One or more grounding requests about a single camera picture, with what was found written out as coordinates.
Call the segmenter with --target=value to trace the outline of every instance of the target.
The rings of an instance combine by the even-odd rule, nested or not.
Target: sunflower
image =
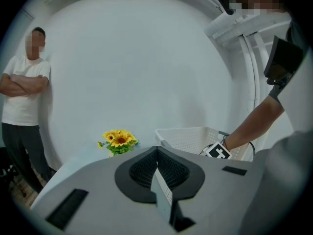
[[[108,141],[109,143],[112,143],[113,140],[114,140],[114,138],[115,138],[115,135],[109,134],[109,135],[107,136],[107,141]]]
[[[127,130],[118,130],[116,131],[117,134],[124,134],[124,135],[128,135],[130,132],[128,132]]]
[[[102,137],[106,139],[108,142],[112,143],[115,136],[115,131],[111,130],[110,132],[105,132]]]
[[[125,144],[128,144],[130,141],[132,141],[132,137],[129,135],[129,133],[121,132],[115,135],[115,139],[112,142],[112,146],[118,147]]]
[[[100,149],[102,149],[102,148],[103,148],[103,143],[98,141],[98,147],[99,147]]]
[[[136,142],[137,142],[137,139],[136,139],[136,137],[135,137],[133,134],[131,134],[130,136],[131,136],[131,138],[132,138],[133,141],[136,141]]]

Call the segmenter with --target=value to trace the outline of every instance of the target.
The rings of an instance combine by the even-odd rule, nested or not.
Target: dark pants
[[[39,126],[18,126],[2,123],[2,139],[16,169],[27,183],[39,193],[43,186],[32,170],[29,159],[44,180],[48,182],[51,178]]]

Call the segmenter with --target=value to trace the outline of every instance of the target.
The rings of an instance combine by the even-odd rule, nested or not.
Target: crossed arms
[[[41,93],[48,86],[48,78],[37,76],[27,77],[4,73],[0,81],[0,93],[14,97]]]

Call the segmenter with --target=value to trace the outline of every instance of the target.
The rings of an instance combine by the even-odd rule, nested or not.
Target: plastic basket
[[[162,145],[162,141],[167,141],[174,149],[200,154],[203,148],[217,141],[221,142],[227,133],[214,130],[209,127],[192,127],[178,129],[157,129],[156,142]],[[248,144],[231,150],[232,159],[245,160]]]

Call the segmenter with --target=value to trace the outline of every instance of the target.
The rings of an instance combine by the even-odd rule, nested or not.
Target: white curved wall
[[[83,0],[51,18],[41,131],[53,168],[111,129],[142,146],[157,128],[224,130],[231,77],[201,16],[177,0]]]

